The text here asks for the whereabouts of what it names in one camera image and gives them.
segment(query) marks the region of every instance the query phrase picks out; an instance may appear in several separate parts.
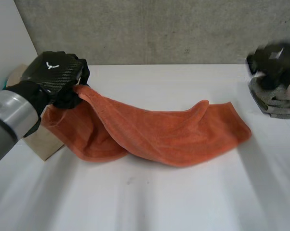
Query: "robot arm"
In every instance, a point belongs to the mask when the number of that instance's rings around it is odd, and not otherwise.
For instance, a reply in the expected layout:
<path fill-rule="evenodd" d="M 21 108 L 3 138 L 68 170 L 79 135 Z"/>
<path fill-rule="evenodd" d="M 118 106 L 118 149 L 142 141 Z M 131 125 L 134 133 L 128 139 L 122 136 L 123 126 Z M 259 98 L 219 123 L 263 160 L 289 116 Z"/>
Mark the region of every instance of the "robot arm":
<path fill-rule="evenodd" d="M 44 108 L 73 108 L 81 99 L 72 91 L 86 84 L 86 60 L 73 54 L 47 51 L 23 73 L 21 82 L 0 91 L 0 160 L 22 138 L 35 132 Z"/>
<path fill-rule="evenodd" d="M 259 47 L 247 57 L 247 63 L 252 75 L 262 74 L 258 83 L 263 91 L 274 90 L 282 85 L 290 99 L 290 43 Z"/>

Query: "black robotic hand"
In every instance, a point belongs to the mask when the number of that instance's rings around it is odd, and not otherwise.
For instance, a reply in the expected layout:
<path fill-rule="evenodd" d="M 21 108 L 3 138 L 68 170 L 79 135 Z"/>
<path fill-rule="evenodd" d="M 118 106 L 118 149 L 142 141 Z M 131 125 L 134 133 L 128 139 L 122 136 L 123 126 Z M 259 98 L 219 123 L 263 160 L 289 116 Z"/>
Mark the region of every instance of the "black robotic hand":
<path fill-rule="evenodd" d="M 259 84 L 264 90 L 273 90 L 280 84 L 290 84 L 290 43 L 281 42 L 259 47 L 247 57 L 250 72 L 263 73 Z"/>
<path fill-rule="evenodd" d="M 76 107 L 82 99 L 72 87 L 86 85 L 89 75 L 86 60 L 75 54 L 46 51 L 39 55 L 23 73 L 21 82 L 7 88 L 29 101 L 39 116 L 39 121 L 25 137 L 38 129 L 40 115 L 48 104 L 66 109 Z"/>

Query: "orange towel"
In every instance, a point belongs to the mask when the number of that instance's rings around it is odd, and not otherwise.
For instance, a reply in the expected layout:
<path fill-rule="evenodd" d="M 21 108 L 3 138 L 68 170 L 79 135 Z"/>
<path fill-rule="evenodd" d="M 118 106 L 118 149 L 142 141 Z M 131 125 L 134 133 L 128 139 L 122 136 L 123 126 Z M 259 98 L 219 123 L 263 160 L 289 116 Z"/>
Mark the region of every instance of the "orange towel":
<path fill-rule="evenodd" d="M 200 101 L 182 112 L 148 111 L 106 98 L 88 86 L 74 109 L 50 106 L 42 124 L 79 158 L 109 161 L 127 152 L 171 166 L 207 161 L 251 136 L 231 103 Z"/>

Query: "gray wall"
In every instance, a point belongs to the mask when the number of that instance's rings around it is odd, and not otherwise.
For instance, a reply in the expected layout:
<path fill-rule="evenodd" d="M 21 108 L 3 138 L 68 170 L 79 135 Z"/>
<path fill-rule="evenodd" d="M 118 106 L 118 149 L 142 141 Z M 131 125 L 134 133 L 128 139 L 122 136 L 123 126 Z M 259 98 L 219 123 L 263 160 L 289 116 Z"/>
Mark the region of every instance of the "gray wall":
<path fill-rule="evenodd" d="M 38 53 L 89 64 L 236 64 L 290 39 L 290 0 L 15 0 Z"/>
<path fill-rule="evenodd" d="M 0 0 L 0 90 L 9 74 L 37 56 L 13 0 Z"/>

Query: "table surface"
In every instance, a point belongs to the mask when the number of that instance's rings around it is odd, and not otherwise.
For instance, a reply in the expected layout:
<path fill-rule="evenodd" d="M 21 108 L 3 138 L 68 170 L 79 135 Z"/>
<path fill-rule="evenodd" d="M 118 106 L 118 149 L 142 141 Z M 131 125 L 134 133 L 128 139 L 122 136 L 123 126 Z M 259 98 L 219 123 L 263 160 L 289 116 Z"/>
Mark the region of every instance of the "table surface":
<path fill-rule="evenodd" d="M 290 231 L 290 120 L 263 115 L 245 65 L 90 66 L 89 85 L 149 110 L 231 101 L 252 138 L 193 167 L 67 148 L 43 162 L 20 141 L 0 162 L 0 231 Z"/>

